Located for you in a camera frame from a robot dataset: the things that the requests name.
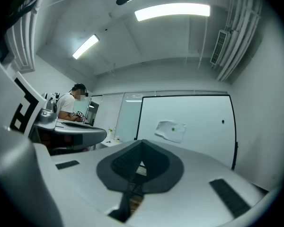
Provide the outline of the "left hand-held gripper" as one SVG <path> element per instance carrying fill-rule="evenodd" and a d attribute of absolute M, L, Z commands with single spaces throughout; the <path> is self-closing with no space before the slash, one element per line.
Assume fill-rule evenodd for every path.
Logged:
<path fill-rule="evenodd" d="M 104 129 L 79 122 L 58 121 L 48 102 L 17 72 L 8 75 L 0 63 L 0 128 L 29 136 L 32 129 L 53 131 L 49 149 L 78 151 L 101 143 Z"/>

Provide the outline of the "glass door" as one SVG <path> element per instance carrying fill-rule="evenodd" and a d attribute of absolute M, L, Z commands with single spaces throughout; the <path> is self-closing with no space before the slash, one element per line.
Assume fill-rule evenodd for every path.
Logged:
<path fill-rule="evenodd" d="M 92 96 L 90 99 L 90 103 L 89 103 L 89 107 L 88 107 L 88 111 L 85 117 L 85 124 L 89 124 L 91 126 L 94 125 L 95 119 L 96 119 L 96 115 L 98 112 L 98 108 L 99 105 L 102 101 L 102 95 L 98 95 L 98 96 Z"/>

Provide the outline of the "white ceiling pipes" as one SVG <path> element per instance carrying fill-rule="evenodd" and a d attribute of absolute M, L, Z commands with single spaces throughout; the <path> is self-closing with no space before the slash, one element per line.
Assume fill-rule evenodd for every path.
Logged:
<path fill-rule="evenodd" d="M 225 82 L 243 59 L 261 18 L 262 5 L 263 0 L 230 0 L 223 29 L 230 32 L 230 38 L 218 64 L 211 64 L 211 69 L 220 71 L 217 81 Z"/>

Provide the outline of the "long ceiling light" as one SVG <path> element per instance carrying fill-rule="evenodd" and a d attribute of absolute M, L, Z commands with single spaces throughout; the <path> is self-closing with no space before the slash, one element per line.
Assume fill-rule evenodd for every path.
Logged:
<path fill-rule="evenodd" d="M 97 35 L 92 35 L 88 38 L 72 55 L 74 59 L 78 59 L 82 54 L 84 54 L 90 47 L 99 42 Z"/>
<path fill-rule="evenodd" d="M 137 20 L 144 21 L 156 17 L 172 15 L 210 16 L 210 6 L 196 3 L 169 3 L 147 7 L 134 12 Z"/>

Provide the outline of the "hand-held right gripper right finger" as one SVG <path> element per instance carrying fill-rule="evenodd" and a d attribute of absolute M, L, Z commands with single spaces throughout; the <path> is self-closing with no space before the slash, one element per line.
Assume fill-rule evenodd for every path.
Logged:
<path fill-rule="evenodd" d="M 146 194 L 130 227 L 215 227 L 234 219 L 210 182 L 223 179 L 250 206 L 264 194 L 252 183 L 218 160 L 202 153 L 155 141 L 178 156 L 184 164 L 180 181 L 168 192 Z"/>

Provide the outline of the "glass partition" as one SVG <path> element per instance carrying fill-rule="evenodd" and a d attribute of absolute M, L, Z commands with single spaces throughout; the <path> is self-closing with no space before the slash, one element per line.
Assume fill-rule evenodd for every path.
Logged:
<path fill-rule="evenodd" d="M 141 92 L 124 94 L 115 131 L 115 137 L 119 137 L 121 142 L 136 137 L 142 97 Z"/>

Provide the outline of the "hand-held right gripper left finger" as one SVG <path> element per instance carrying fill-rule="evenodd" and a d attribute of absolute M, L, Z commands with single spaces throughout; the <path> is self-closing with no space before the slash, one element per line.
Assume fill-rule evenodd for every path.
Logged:
<path fill-rule="evenodd" d="M 117 213 L 130 211 L 125 222 L 142 227 L 140 210 L 134 200 L 132 163 L 138 154 L 132 147 L 139 141 L 132 140 L 99 150 L 52 156 L 63 179 L 91 206 L 105 215 L 117 219 Z"/>

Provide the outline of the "grey striped harness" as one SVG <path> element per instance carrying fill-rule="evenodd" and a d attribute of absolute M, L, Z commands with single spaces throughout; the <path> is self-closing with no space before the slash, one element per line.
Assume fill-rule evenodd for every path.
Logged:
<path fill-rule="evenodd" d="M 12 68 L 20 73 L 35 70 L 36 19 L 36 11 L 26 13 L 7 30 L 4 36 L 9 53 L 3 62 L 10 63 Z"/>

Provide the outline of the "white glossy table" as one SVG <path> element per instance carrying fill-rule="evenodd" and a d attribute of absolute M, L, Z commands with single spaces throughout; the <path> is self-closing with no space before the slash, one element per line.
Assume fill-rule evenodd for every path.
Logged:
<path fill-rule="evenodd" d="M 181 143 L 156 136 L 160 121 L 186 125 Z M 230 169 L 237 157 L 236 122 L 229 95 L 146 96 L 142 99 L 136 137 L 208 155 Z"/>

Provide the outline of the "white air vent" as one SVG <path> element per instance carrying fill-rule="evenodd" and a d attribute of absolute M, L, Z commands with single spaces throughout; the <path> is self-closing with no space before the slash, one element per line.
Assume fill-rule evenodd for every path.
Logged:
<path fill-rule="evenodd" d="M 225 30 L 219 30 L 218 37 L 216 40 L 216 44 L 213 50 L 212 57 L 210 59 L 210 63 L 213 65 L 218 64 L 218 60 L 224 50 L 224 47 L 226 43 L 228 42 L 228 39 L 230 38 L 230 32 Z"/>

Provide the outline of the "white window blinds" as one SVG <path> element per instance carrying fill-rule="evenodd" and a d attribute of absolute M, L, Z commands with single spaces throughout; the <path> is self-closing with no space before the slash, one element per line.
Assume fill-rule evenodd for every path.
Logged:
<path fill-rule="evenodd" d="M 99 122 L 101 128 L 107 132 L 114 131 L 116 128 L 119 112 L 124 94 L 103 95 L 102 102 L 99 107 Z"/>

